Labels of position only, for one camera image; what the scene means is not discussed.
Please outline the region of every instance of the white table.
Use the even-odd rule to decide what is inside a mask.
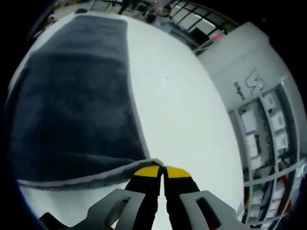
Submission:
[[[185,169],[201,190],[211,191],[238,210],[243,202],[243,174],[236,137],[213,82],[193,52],[163,31],[132,18],[88,14],[129,23],[131,87],[151,157]],[[10,88],[29,54],[73,17],[64,17],[39,37]],[[50,212],[73,226],[86,217],[91,205],[125,185],[83,191],[22,191],[37,216]],[[163,190],[162,185],[153,229],[171,229]]]

